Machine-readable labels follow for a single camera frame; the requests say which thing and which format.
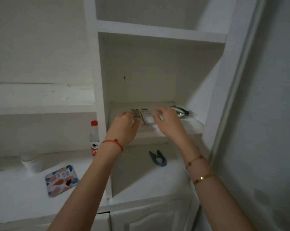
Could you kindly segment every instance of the white remote control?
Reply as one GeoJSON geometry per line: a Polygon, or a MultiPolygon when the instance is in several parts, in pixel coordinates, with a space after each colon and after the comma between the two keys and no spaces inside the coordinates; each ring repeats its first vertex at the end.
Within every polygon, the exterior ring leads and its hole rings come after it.
{"type": "Polygon", "coordinates": [[[150,113],[148,109],[141,109],[141,114],[145,125],[156,124],[154,117],[152,116],[152,113],[150,113]]]}

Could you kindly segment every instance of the gold bracelet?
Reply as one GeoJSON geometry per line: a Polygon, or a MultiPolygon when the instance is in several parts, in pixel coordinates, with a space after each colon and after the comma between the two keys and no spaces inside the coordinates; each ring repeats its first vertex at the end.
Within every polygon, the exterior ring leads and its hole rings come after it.
{"type": "Polygon", "coordinates": [[[207,174],[207,175],[205,175],[204,177],[200,177],[199,179],[195,180],[195,181],[193,182],[193,184],[195,185],[195,184],[199,183],[200,181],[202,181],[202,180],[204,180],[204,179],[206,179],[206,178],[209,178],[209,177],[211,177],[211,176],[213,176],[213,175],[215,175],[215,172],[212,172],[212,173],[210,173],[210,174],[207,174]]]}
{"type": "Polygon", "coordinates": [[[201,159],[201,158],[204,158],[202,155],[200,155],[199,157],[195,158],[193,161],[189,162],[188,165],[186,166],[186,169],[188,169],[189,166],[191,166],[191,164],[197,160],[197,159],[201,159]]]}

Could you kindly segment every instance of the wooden shelf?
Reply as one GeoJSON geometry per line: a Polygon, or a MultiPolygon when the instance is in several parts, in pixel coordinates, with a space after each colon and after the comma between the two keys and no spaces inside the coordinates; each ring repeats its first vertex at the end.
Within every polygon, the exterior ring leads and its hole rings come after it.
{"type": "MultiPolygon", "coordinates": [[[[112,103],[109,125],[117,115],[123,111],[131,109],[147,108],[150,112],[155,112],[160,107],[170,107],[175,105],[173,102],[140,102],[140,103],[112,103]]],[[[181,122],[189,135],[202,134],[204,125],[194,117],[181,119],[181,122]]],[[[141,125],[131,145],[152,144],[152,143],[167,143],[167,137],[159,130],[157,125],[141,125]]]]}
{"type": "Polygon", "coordinates": [[[0,115],[95,112],[94,86],[0,83],[0,115]]]}
{"type": "Polygon", "coordinates": [[[107,44],[194,49],[208,43],[225,43],[227,34],[97,20],[107,44]]]}
{"type": "MultiPolygon", "coordinates": [[[[75,187],[50,198],[45,175],[72,165],[81,179],[93,160],[90,150],[49,153],[43,158],[45,170],[34,176],[27,174],[19,157],[0,158],[0,223],[38,217],[51,222],[75,187]]],[[[126,147],[113,168],[112,182],[113,198],[104,194],[98,213],[192,197],[189,177],[168,144],[126,147]],[[166,157],[166,167],[152,162],[148,152],[157,149],[166,157]]]]}

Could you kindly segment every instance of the card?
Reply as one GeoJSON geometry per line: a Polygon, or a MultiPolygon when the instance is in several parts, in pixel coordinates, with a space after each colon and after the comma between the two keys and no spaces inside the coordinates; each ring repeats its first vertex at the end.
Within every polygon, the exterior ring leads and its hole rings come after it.
{"type": "Polygon", "coordinates": [[[46,175],[46,184],[49,197],[55,197],[60,193],[74,187],[79,182],[71,165],[46,175]]]}

